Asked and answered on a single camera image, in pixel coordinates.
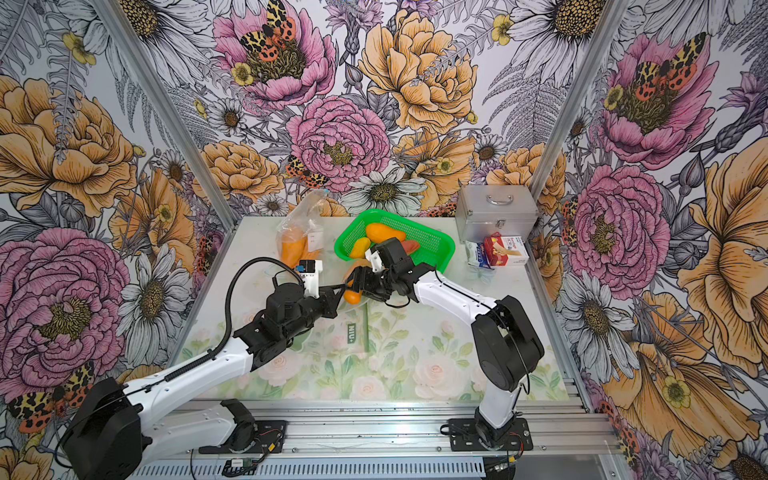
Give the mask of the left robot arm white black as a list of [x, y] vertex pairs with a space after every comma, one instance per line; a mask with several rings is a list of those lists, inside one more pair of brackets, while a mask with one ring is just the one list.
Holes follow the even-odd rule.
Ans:
[[61, 448], [79, 479], [125, 479], [138, 467], [185, 450], [251, 449], [256, 421], [238, 400], [177, 414], [178, 407], [211, 388], [251, 373], [286, 351], [319, 318], [333, 318], [342, 285], [318, 295], [295, 283], [278, 286], [265, 309], [236, 330], [219, 352], [209, 352], [148, 377], [118, 383], [105, 379], [87, 393]]

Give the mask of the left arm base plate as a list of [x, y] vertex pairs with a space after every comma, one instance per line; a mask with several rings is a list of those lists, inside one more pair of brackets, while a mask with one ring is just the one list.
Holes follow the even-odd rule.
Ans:
[[200, 447], [201, 454], [261, 455], [281, 453], [288, 423], [283, 420], [258, 420], [237, 426], [224, 444]]

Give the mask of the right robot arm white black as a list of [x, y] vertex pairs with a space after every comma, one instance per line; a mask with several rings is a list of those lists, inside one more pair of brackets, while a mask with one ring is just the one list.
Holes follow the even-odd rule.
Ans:
[[522, 303], [511, 295], [501, 299], [481, 295], [428, 263], [416, 264], [396, 239], [374, 245], [365, 257], [367, 263], [352, 268], [343, 281], [347, 288], [382, 303], [398, 294], [470, 327], [478, 364], [487, 379], [474, 414], [478, 441], [487, 450], [500, 450], [518, 438], [517, 404], [530, 393], [530, 374], [545, 355]]

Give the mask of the clear zip-top bag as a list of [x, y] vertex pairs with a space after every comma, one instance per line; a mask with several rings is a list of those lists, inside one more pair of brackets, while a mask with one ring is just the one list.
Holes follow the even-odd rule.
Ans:
[[371, 303], [373, 301], [373, 299], [369, 295], [363, 292], [355, 292], [352, 289], [353, 271], [357, 267], [370, 267], [370, 266], [371, 266], [371, 263], [366, 259], [354, 260], [349, 265], [349, 267], [344, 272], [344, 274], [341, 276], [341, 278], [337, 281], [337, 284], [344, 283], [346, 285], [346, 288], [343, 294], [341, 295], [339, 299], [339, 303], [336, 307], [336, 313], [338, 317], [341, 317], [343, 314], [353, 311], [358, 307], [362, 307], [363, 305], [366, 305], [367, 303]]
[[322, 247], [324, 252], [324, 229], [321, 225], [322, 203], [327, 199], [326, 190], [313, 190], [283, 219], [277, 230], [278, 253], [281, 242], [307, 237], [310, 247]]

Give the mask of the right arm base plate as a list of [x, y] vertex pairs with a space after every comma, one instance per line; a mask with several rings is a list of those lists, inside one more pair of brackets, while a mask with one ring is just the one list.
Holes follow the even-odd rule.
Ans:
[[482, 418], [449, 419], [440, 427], [449, 439], [453, 452], [509, 451], [519, 454], [532, 451], [532, 435], [527, 421], [518, 417], [500, 428], [493, 428]]

